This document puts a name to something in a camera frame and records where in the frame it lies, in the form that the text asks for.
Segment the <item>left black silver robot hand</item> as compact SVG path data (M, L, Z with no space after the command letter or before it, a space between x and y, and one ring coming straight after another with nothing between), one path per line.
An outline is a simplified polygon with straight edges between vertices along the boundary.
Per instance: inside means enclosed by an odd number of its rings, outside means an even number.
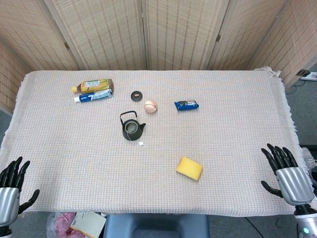
M0 229L8 229L18 215L31 207L37 200L40 191L36 189L32 197L20 204L20 194L30 161L21 164L22 157L10 162L0 173Z

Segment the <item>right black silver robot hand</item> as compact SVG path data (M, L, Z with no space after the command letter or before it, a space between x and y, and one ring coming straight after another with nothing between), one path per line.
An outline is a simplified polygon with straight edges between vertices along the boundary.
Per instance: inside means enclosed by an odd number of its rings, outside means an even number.
M293 154L286 147L267 144L268 149L261 151L266 157L273 174L276 177L279 188L273 188L264 180L262 186L269 193L283 198L292 206L310 204L315 195L309 184L303 169L298 166Z

